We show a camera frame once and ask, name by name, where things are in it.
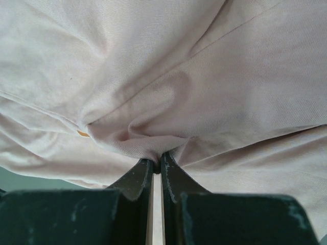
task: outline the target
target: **dark green object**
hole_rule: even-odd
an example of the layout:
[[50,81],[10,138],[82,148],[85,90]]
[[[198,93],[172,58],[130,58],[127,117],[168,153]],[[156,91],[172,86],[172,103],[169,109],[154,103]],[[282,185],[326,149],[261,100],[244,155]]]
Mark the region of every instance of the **dark green object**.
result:
[[[163,154],[164,244],[318,245],[285,195],[212,194]],[[140,160],[104,190],[0,191],[0,245],[152,244],[154,163]]]

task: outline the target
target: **dark green metal part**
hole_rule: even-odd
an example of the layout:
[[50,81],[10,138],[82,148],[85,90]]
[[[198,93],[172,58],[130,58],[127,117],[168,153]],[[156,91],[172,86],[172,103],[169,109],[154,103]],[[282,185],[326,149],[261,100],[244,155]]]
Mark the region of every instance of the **dark green metal part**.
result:
[[152,243],[153,173],[161,172],[164,244],[318,245],[285,195],[213,194],[163,154],[104,190],[0,190],[0,245]]

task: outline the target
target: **chipped paint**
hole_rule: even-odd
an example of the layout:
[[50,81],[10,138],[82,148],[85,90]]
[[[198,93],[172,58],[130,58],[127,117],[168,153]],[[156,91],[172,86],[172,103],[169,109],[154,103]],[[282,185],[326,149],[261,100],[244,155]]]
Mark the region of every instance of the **chipped paint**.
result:
[[117,213],[117,209],[118,209],[118,202],[119,202],[119,198],[116,198],[116,202],[113,205],[113,210],[111,212],[111,219],[114,220],[114,218],[116,217],[116,213]]
[[76,221],[76,214],[77,214],[77,211],[78,211],[78,206],[82,203],[82,202],[85,202],[86,201],[86,198],[83,198],[82,200],[80,200],[74,207],[74,210],[73,210],[73,213],[72,213],[72,216],[71,216],[71,221],[72,222],[75,222]]
[[33,227],[30,227],[30,228],[29,228],[29,235],[30,235],[30,238],[29,238],[29,245],[34,244],[33,233],[34,233],[34,229],[33,229]]
[[288,206],[288,214],[298,221],[298,225],[301,229],[308,229],[305,218],[299,213],[299,208],[293,204]]
[[164,155],[164,160],[165,160],[166,182],[167,182],[168,191],[169,191],[170,197],[173,200],[173,202],[176,202],[175,195],[173,194],[172,189],[171,189],[171,186],[170,186],[170,183],[169,183],[168,168],[170,166],[169,166],[169,163],[167,161],[166,154]]
[[188,212],[188,195],[185,193],[181,194],[182,197],[182,214],[183,214],[183,231],[185,236],[185,241],[189,245],[194,245],[193,237],[192,237],[192,227],[193,227],[193,220]]
[[85,206],[83,206],[82,208],[81,208],[81,212],[83,212],[85,209],[87,208],[87,206],[85,205]]

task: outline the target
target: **wrinkled cloth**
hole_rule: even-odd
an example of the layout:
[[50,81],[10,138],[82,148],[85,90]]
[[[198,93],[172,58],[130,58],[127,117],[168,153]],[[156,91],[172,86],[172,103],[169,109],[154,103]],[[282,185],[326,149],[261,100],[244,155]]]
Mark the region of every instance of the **wrinkled cloth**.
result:
[[327,233],[327,1],[0,2],[0,165],[103,188],[171,151]]

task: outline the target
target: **seam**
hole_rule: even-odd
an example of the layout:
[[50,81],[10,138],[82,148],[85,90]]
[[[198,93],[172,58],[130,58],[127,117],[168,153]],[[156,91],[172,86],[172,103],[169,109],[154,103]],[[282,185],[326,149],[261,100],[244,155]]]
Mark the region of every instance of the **seam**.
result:
[[16,98],[16,99],[18,99],[18,100],[21,100],[22,102],[25,103],[25,105],[22,104],[22,103],[20,103],[20,102],[18,102],[18,101],[14,101],[14,100],[11,100],[11,101],[14,101],[14,102],[16,102],[16,103],[18,103],[18,104],[20,104],[20,105],[24,105],[24,106],[30,107],[30,108],[32,108],[32,109],[34,109],[34,110],[39,110],[40,112],[43,112],[44,114],[49,115],[49,116],[54,115],[54,116],[56,116],[56,117],[63,118],[63,119],[65,119],[65,120],[67,120],[67,121],[69,122],[69,124],[73,124],[73,125],[77,126],[73,121],[69,120],[68,118],[66,118],[66,117],[64,117],[64,116],[62,116],[62,115],[60,115],[60,114],[58,114],[58,113],[55,113],[55,112],[52,112],[52,111],[48,111],[48,110],[45,110],[45,109],[40,108],[40,107],[38,107],[38,106],[35,106],[35,105],[33,105],[33,104],[30,104],[30,103],[28,103],[26,100],[24,100],[24,99],[22,99],[22,98],[20,98],[20,97],[17,97],[17,96],[15,96],[15,95],[9,94],[9,93],[7,93],[7,92],[3,92],[2,90],[0,90],[0,95],[1,95],[2,97],[4,97],[5,99],[8,99],[8,100],[11,100],[11,99],[10,99],[10,98],[7,98],[6,96],[3,96],[3,95],[11,96],[11,97]]
[[206,45],[205,47],[203,47],[201,50],[199,50],[198,52],[196,52],[195,54],[191,55],[189,58],[187,58],[186,60],[182,61],[181,63],[172,66],[171,69],[169,69],[168,71],[164,72],[163,74],[159,75],[156,79],[154,79],[152,82],[150,82],[149,84],[147,84],[146,86],[144,86],[143,88],[141,88],[137,93],[135,93],[131,98],[129,98],[128,100],[126,100],[125,102],[123,102],[120,106],[118,106],[117,108],[115,108],[114,110],[112,110],[111,112],[107,113],[106,115],[98,118],[97,120],[89,123],[89,125],[91,125],[92,123],[95,123],[99,120],[101,120],[102,118],[104,118],[105,116],[108,116],[112,113],[114,113],[115,111],[117,111],[118,109],[120,109],[121,107],[123,107],[126,103],[128,103],[130,100],[132,100],[135,96],[137,96],[139,93],[141,93],[146,87],[150,86],[152,83],[154,83],[155,81],[157,81],[159,78],[163,77],[165,74],[169,73],[170,71],[178,68],[179,66],[181,66],[182,64],[188,62],[189,60],[191,60],[194,56],[196,56],[198,53],[200,53],[201,51],[203,51],[204,49],[206,49],[207,47],[211,46],[212,44],[216,43],[217,41],[219,41],[221,38],[225,37],[226,35],[230,34],[231,32],[235,31],[237,28],[241,27],[242,25],[250,22],[251,20],[253,20],[256,17],[259,17],[260,15],[266,13],[267,11],[270,11],[271,9],[275,8],[277,5],[279,5],[281,2],[277,3],[276,5],[266,9],[265,11],[263,11],[262,13],[259,13],[258,15],[255,15],[254,17],[252,17],[251,19],[249,19],[248,21],[240,24],[239,26],[235,27],[234,29],[232,29],[231,31],[229,31],[228,33],[224,34],[223,36],[221,36],[220,38],[218,38],[217,40],[209,43],[208,45]]
[[37,155],[36,153],[32,152],[31,150],[27,149],[26,147],[24,147],[23,145],[19,144],[16,140],[14,140],[13,138],[11,138],[9,135],[5,134],[4,132],[0,132],[3,136],[5,136],[7,138],[7,140],[13,142],[15,144],[15,146],[18,146],[22,149],[24,149],[25,151],[29,152],[30,154],[32,154],[34,157],[38,158],[38,159],[42,159],[44,160],[44,157],[41,157],[39,155]]
[[308,173],[306,171],[296,170],[295,172],[299,172],[299,173],[303,173],[303,174],[306,174],[306,175],[310,175],[312,177],[316,177],[316,178],[319,178],[319,179],[327,180],[327,178],[325,178],[325,177],[314,175],[314,174]]

